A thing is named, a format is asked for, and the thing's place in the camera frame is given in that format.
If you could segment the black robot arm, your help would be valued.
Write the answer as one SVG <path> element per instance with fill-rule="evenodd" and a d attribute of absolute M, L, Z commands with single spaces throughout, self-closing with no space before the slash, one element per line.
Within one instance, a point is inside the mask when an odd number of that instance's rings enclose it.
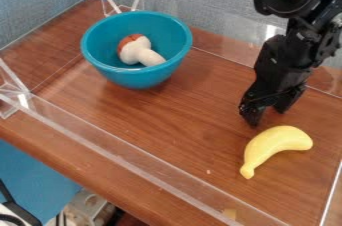
<path fill-rule="evenodd" d="M 284 35 L 264 43 L 256 81 L 240 104 L 240 114 L 256 126 L 268 107 L 286 112 L 306 90 L 313 69 L 341 48 L 342 0 L 254 0 L 258 13 L 286 18 Z"/>

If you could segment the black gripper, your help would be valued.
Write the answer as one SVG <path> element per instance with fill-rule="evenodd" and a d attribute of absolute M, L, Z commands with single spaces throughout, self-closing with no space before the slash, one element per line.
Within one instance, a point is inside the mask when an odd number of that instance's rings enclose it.
<path fill-rule="evenodd" d="M 266 107 L 285 113 L 306 90 L 322 36 L 317 33 L 276 35 L 264 46 L 256 61 L 256 82 L 240 104 L 240 114 L 257 127 Z"/>

